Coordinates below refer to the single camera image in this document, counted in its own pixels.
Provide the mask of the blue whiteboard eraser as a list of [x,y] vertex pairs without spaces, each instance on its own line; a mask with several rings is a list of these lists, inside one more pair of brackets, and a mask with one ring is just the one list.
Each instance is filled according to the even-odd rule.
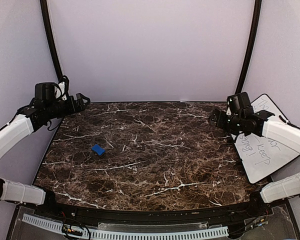
[[99,157],[103,156],[106,152],[106,150],[104,148],[102,148],[101,146],[99,146],[98,144],[95,144],[91,150],[96,153]]

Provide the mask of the white whiteboard black frame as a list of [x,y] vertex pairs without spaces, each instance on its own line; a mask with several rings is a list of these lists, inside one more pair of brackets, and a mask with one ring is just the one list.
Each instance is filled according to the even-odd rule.
[[235,148],[251,184],[261,181],[300,155],[273,139],[253,133],[233,135],[232,138],[236,140]]

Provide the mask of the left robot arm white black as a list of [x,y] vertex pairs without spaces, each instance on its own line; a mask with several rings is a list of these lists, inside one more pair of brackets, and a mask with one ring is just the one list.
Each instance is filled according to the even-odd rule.
[[[16,144],[53,119],[61,119],[84,111],[90,98],[81,93],[69,95],[69,80],[63,76],[58,83],[42,82],[35,85],[30,104],[19,108],[14,117],[0,128],[0,160]],[[60,206],[45,199],[46,191],[20,182],[0,178],[0,201],[41,205],[50,218],[57,218]]]

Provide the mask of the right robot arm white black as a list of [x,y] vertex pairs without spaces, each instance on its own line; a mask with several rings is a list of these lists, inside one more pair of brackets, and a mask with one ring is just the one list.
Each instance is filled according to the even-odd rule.
[[[227,110],[214,109],[209,117],[212,126],[225,130],[238,137],[251,134],[267,138],[288,147],[300,154],[300,127],[267,110],[255,112],[246,92],[227,97]],[[245,213],[256,217],[265,208],[265,203],[299,196],[300,172],[282,180],[265,185],[253,193],[245,205]]]

